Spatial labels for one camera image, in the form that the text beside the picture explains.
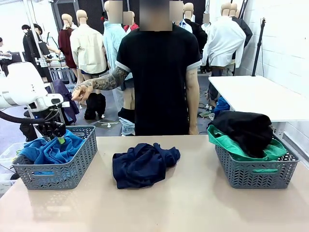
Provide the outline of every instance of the black t-shirt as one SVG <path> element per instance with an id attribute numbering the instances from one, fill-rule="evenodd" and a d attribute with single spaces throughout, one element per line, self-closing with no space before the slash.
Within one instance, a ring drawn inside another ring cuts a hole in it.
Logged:
<path id="1" fill-rule="evenodd" d="M 136 135 L 188 134 L 186 71 L 200 64 L 197 39 L 176 25 L 122 39 L 116 65 L 133 74 Z"/>
<path id="2" fill-rule="evenodd" d="M 34 51 L 35 57 L 40 58 L 40 54 L 39 54 L 38 48 L 35 44 L 32 31 L 29 30 L 28 34 L 29 34 L 29 37 L 30 37 L 30 41 L 31 41 L 31 45 L 32 45 L 32 49 Z M 26 38 L 26 35 L 24 35 L 24 38 L 23 38 L 23 45 L 24 45 L 25 56 L 26 56 L 25 61 L 32 62 L 33 60 L 32 60 L 32 57 L 31 57 L 31 50 L 30 50 L 29 43 L 28 43 L 28 40 Z"/>

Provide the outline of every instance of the basket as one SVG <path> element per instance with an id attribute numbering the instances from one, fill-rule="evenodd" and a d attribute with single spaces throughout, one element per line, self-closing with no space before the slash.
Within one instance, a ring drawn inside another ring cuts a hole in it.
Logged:
<path id="1" fill-rule="evenodd" d="M 98 147 L 94 126 L 67 127 L 74 135 L 85 139 L 73 159 L 65 164 L 34 165 L 24 155 L 13 161 L 13 166 L 27 189 L 59 190 L 77 187 Z"/>
<path id="2" fill-rule="evenodd" d="M 285 148 L 287 154 L 277 161 L 242 162 L 234 160 L 224 148 L 215 146 L 228 182 L 236 189 L 286 189 L 299 158 Z"/>

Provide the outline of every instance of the red garment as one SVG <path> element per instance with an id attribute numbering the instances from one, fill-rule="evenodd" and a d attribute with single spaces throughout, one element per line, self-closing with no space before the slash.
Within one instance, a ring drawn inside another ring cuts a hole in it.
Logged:
<path id="1" fill-rule="evenodd" d="M 72 50 L 71 50 L 71 43 L 70 43 L 70 36 L 73 29 L 68 28 L 66 30 L 61 30 L 58 35 L 58 45 L 61 52 L 63 52 L 67 66 L 71 69 L 76 69 L 76 64 L 73 60 Z"/>
<path id="2" fill-rule="evenodd" d="M 125 25 L 125 26 L 124 26 L 125 32 L 129 29 L 129 27 L 131 28 L 131 31 L 133 31 L 133 30 L 139 28 L 139 26 L 138 26 L 136 23 L 134 23 L 132 26 Z"/>

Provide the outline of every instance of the white jacket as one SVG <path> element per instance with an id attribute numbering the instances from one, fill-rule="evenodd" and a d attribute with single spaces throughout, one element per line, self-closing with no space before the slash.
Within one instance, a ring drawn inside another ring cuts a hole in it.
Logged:
<path id="1" fill-rule="evenodd" d="M 203 65 L 207 57 L 211 66 L 224 67 L 231 64 L 236 51 L 235 65 L 240 66 L 246 34 L 240 26 L 228 16 L 222 16 L 211 24 L 207 43 L 203 50 Z"/>
<path id="2" fill-rule="evenodd" d="M 103 35 L 87 24 L 81 24 L 70 36 L 71 50 L 77 67 L 95 74 L 106 70 L 103 53 Z"/>

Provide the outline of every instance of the beige table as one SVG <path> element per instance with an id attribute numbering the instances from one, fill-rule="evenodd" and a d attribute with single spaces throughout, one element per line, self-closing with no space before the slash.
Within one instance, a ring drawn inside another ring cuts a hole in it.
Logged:
<path id="1" fill-rule="evenodd" d="M 164 181 L 119 190 L 112 155 L 137 143 L 176 146 L 181 158 Z M 299 163 L 285 190 L 237 190 L 208 137 L 99 137 L 79 186 L 28 191 L 22 181 L 0 199 L 1 232 L 307 232 L 309 171 Z"/>

